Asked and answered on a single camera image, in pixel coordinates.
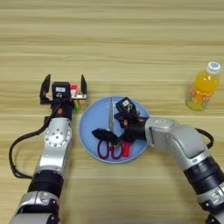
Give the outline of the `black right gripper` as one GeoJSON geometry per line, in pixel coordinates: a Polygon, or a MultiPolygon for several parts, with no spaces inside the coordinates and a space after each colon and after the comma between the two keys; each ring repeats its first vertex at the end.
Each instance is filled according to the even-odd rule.
{"type": "Polygon", "coordinates": [[[147,117],[141,117],[133,113],[117,113],[114,118],[120,123],[124,132],[117,136],[112,131],[105,129],[95,129],[92,131],[94,137],[106,142],[114,142],[114,145],[122,142],[134,143],[136,140],[146,140],[145,124],[147,117]]]}

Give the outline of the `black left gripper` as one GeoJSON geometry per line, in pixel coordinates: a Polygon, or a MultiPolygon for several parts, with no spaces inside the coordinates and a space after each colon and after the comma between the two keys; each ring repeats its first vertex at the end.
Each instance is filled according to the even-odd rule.
{"type": "Polygon", "coordinates": [[[46,94],[49,92],[50,88],[50,81],[51,81],[51,75],[48,74],[40,89],[40,103],[41,104],[50,104],[52,109],[52,117],[65,117],[68,119],[72,119],[72,113],[74,109],[74,102],[80,101],[80,100],[86,100],[87,99],[87,82],[85,80],[84,75],[81,75],[81,81],[80,81],[80,87],[81,92],[83,94],[75,94],[71,97],[55,97],[54,99],[50,100],[46,97],[46,94]]]}

